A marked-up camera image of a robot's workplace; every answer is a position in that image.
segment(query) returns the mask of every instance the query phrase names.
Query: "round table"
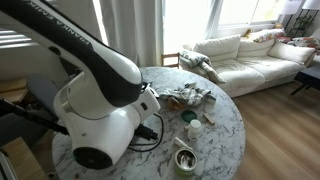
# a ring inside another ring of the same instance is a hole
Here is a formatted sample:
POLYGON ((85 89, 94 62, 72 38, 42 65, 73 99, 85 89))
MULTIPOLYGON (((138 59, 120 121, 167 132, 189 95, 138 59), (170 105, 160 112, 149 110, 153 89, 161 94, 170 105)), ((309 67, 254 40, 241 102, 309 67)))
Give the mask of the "round table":
MULTIPOLYGON (((126 150, 120 160, 107 169, 92 170, 77 164, 72 156, 70 138, 55 134, 53 161, 60 179, 186 179, 174 168, 174 155, 179 149, 174 144, 175 137, 192 146, 198 158, 194 175, 189 179, 231 179, 244 153, 245 130, 241 115, 230 97, 214 83, 187 71, 162 67, 140 70, 144 81, 152 82, 152 88, 158 94, 165 89, 183 88, 193 82, 197 83, 196 87, 211 91, 216 98, 214 104, 204 101, 196 107, 186 108, 194 111, 202 123, 200 138, 196 142, 189 141, 185 130, 188 123, 180 117, 183 110, 170 111, 165 100, 159 100, 159 114, 164 120, 160 146, 145 153, 126 150), (215 120, 215 126, 203 118, 204 113, 215 120)), ((157 118, 150 117, 144 124, 161 134, 161 123, 157 118)))

